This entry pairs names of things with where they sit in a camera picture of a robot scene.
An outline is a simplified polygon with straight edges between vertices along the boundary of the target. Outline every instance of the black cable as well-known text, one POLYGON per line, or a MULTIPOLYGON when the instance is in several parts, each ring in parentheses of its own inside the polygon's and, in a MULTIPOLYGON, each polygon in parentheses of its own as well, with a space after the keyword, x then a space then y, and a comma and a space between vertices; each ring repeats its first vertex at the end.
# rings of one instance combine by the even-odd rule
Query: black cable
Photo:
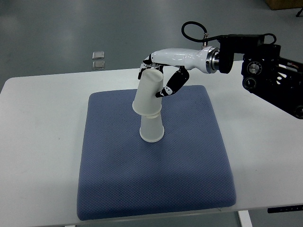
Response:
POLYGON ((263 34, 263 35, 264 36, 265 35, 270 35, 270 36, 272 36, 274 38, 274 41, 272 43, 270 43, 270 44, 274 44, 276 42, 276 36, 274 34, 272 34, 272 33, 266 33, 266 34, 263 34))
POLYGON ((299 17, 300 14, 302 13, 302 11, 303 11, 303 8, 297 13, 296 17, 299 17))
POLYGON ((195 22, 195 21, 188 21, 188 22, 185 22, 182 27, 181 27, 181 33, 182 35, 186 38, 186 39, 189 39, 190 41, 194 41, 196 43, 204 43, 205 42, 205 39, 195 39, 193 37, 190 37, 188 36, 185 32, 184 32, 184 28, 186 25, 197 25, 199 26, 200 28, 203 29, 204 33, 207 33, 207 29, 200 23, 198 22, 195 22))

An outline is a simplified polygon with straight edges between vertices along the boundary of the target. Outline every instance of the stacked paper cups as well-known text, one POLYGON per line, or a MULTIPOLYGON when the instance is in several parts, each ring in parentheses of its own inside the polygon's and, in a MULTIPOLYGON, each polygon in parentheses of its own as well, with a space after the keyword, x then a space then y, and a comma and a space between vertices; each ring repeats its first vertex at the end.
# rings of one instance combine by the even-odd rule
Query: stacked paper cups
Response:
POLYGON ((133 101, 133 110, 141 115, 140 136, 146 142, 157 142, 164 135, 161 118, 162 97, 155 94, 163 89, 163 74, 155 69, 143 71, 136 96, 133 101))

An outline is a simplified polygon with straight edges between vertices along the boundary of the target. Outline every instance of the white table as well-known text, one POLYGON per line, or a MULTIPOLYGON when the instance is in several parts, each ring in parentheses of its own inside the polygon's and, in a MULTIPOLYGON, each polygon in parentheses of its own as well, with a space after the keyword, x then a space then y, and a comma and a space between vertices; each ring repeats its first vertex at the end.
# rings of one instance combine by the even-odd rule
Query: white table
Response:
MULTIPOLYGON (((164 68, 165 83, 176 70, 164 68)), ((137 74, 129 69, 6 82, 0 94, 0 226, 87 223, 78 219, 76 202, 89 96, 137 88, 137 74)), ((241 61, 229 74, 191 70, 187 82, 206 87, 232 167, 237 202, 222 211, 303 204, 303 121, 241 83, 241 61)), ((199 212, 220 211, 177 215, 199 212)))

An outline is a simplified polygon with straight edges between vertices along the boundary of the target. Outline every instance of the cardboard box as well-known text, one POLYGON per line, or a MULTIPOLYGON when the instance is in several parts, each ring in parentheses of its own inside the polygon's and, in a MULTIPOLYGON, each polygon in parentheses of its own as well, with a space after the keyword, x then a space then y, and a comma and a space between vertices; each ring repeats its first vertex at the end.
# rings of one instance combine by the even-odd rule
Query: cardboard box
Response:
POLYGON ((265 0, 271 10, 302 8, 303 0, 265 0))

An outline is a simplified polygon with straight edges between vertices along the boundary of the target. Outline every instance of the robot mount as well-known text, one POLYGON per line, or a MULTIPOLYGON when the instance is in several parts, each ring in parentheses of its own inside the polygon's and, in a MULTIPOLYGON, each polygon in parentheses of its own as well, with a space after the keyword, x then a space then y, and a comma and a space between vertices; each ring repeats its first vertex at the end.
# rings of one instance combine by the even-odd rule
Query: robot mount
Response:
POLYGON ((145 69, 155 68, 163 73, 164 66, 175 66, 179 70, 169 79, 166 87, 156 97, 176 93, 188 80, 189 72, 197 68, 203 73, 229 73, 235 53, 242 53, 242 85, 249 92, 268 101, 290 115, 303 119, 303 64, 280 57, 281 46, 276 45, 273 34, 263 35, 219 35, 207 38, 206 28, 195 21, 186 22, 181 29, 184 37, 203 43, 201 50, 164 49, 150 54, 141 64, 138 79, 145 69), (186 25, 193 24, 204 30, 203 39, 194 39, 184 32, 186 25), (274 41, 265 44, 265 36, 274 41), (207 46, 217 40, 220 48, 207 46))

